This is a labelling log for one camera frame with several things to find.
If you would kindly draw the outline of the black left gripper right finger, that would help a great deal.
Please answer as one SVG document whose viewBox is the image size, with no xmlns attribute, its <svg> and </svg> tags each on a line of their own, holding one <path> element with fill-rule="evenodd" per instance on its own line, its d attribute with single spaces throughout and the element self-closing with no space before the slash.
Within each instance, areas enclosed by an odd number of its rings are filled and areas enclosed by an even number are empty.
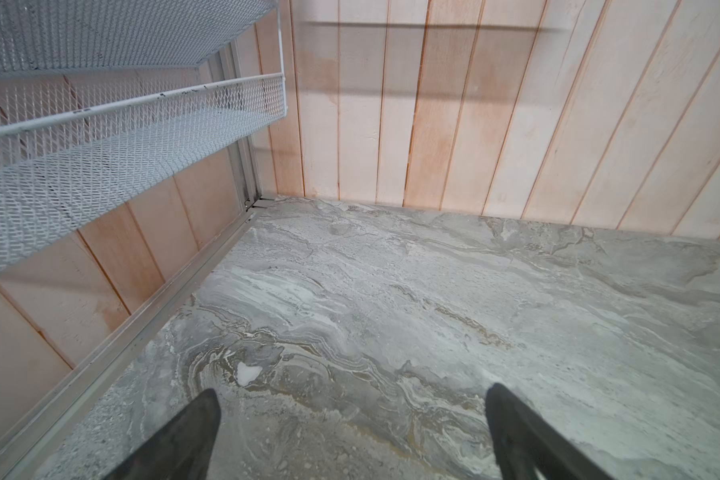
<svg viewBox="0 0 720 480">
<path fill-rule="evenodd" d="M 504 479 L 610 477 L 501 383 L 487 390 L 485 415 Z"/>
</svg>

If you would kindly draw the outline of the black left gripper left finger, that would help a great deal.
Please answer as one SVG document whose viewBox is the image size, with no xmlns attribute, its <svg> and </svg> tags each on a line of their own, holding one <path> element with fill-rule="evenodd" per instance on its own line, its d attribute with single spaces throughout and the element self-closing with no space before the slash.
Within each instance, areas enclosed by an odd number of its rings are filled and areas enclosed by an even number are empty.
<svg viewBox="0 0 720 480">
<path fill-rule="evenodd" d="M 104 479 L 206 479 L 220 422 L 217 393 L 206 389 Z"/>
</svg>

